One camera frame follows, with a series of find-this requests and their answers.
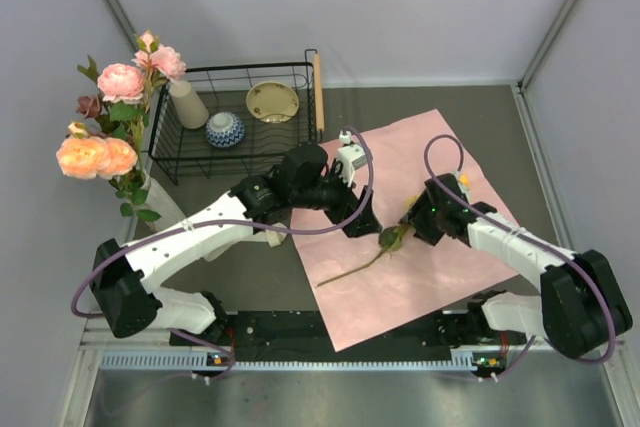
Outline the cream printed ribbon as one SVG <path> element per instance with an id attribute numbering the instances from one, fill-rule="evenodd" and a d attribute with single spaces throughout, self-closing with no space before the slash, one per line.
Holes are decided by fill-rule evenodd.
<path id="1" fill-rule="evenodd" d="M 251 237 L 245 237 L 240 240 L 228 242 L 222 247 L 212 250 L 209 254 L 203 257 L 203 260 L 206 262 L 213 262 L 215 259 L 220 257 L 223 253 L 229 250 L 231 247 L 235 246 L 238 243 L 246 243 L 246 242 L 254 242 L 254 243 L 266 243 L 270 247 L 277 247 L 281 245 L 286 239 L 286 233 L 274 232 L 274 231 L 261 231 L 258 232 Z"/>

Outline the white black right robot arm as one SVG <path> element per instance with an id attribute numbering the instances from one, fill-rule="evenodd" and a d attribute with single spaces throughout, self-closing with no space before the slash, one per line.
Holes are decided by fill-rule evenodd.
<path id="1" fill-rule="evenodd" d="M 429 179 L 402 217 L 417 238 L 434 246 L 444 237 L 489 254 L 537 290 L 505 292 L 484 300 L 467 317 L 469 335 L 487 343 L 502 330 L 544 339 L 570 359 L 610 344 L 633 318 L 609 261 L 600 252 L 577 253 L 550 244 L 485 203 L 469 203 L 453 174 Z"/>

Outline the pink peony stem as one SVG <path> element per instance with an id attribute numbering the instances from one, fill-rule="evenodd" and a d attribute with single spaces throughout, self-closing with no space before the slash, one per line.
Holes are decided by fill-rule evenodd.
<path id="1" fill-rule="evenodd" d="M 126 140 L 136 149 L 143 143 L 154 96 L 164 86 L 186 73 L 186 63 L 174 48 L 163 44 L 150 30 L 139 35 L 136 51 L 128 63 L 113 63 L 100 69 L 92 57 L 77 70 L 96 87 L 102 115 L 95 122 L 98 134 Z"/>

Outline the peach peony stem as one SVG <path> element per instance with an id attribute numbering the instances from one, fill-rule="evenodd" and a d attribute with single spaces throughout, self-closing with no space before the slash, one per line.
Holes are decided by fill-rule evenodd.
<path id="1" fill-rule="evenodd" d="M 67 129 L 67 137 L 56 152 L 59 168 L 65 176 L 107 181 L 121 201 L 123 217 L 137 217 L 146 223 L 162 218 L 147 204 L 151 199 L 150 177 L 129 142 L 91 132 L 84 123 L 77 121 L 71 122 Z"/>

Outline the yellow rose stem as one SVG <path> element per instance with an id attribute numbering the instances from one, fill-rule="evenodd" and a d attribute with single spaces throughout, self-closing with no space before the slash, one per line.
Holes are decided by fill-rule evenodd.
<path id="1" fill-rule="evenodd" d="M 414 204 L 414 202 L 418 199 L 417 196 L 412 203 L 410 204 L 410 207 Z M 393 226 L 390 227 L 385 227 L 381 233 L 378 235 L 378 247 L 379 250 L 377 252 L 377 254 L 371 259 L 369 260 L 367 263 L 356 267 L 354 269 L 351 269 L 347 272 L 344 272 L 342 274 L 339 274 L 337 276 L 331 277 L 329 279 L 326 279 L 322 282 L 320 282 L 319 284 L 317 284 L 317 287 L 322 287 L 324 285 L 330 284 L 332 282 L 335 282 L 339 279 L 345 278 L 349 275 L 355 274 L 359 271 L 362 271 L 368 267 L 370 267 L 371 265 L 373 265 L 380 257 L 382 257 L 384 254 L 391 254 L 395 251 L 398 251 L 402 246 L 403 246 L 403 241 L 404 241 L 404 237 L 408 234 L 408 233 L 412 233 L 414 235 L 414 229 L 408 225 L 401 225 L 400 221 L 398 223 L 396 223 Z"/>

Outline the mauve rose stem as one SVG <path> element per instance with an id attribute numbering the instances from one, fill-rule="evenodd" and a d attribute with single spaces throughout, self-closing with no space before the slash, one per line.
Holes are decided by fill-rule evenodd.
<path id="1" fill-rule="evenodd" d="M 80 96 L 77 99 L 76 112 L 85 119 L 97 119 L 102 115 L 102 102 L 98 95 Z"/>

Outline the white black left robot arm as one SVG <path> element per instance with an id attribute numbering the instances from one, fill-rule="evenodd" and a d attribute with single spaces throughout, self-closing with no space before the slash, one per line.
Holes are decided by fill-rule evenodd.
<path id="1" fill-rule="evenodd" d="M 323 212 L 349 238 L 378 233 L 372 187 L 355 194 L 354 177 L 372 156 L 355 142 L 335 157 L 317 144 L 289 150 L 267 172 L 250 176 L 212 204 L 154 236 L 126 246 L 110 240 L 96 252 L 90 290 L 114 337 L 132 337 L 148 328 L 171 329 L 176 341 L 216 343 L 226 334 L 228 316 L 209 292 L 186 293 L 164 282 L 206 256 L 271 231 L 295 234 L 284 222 L 295 209 Z"/>

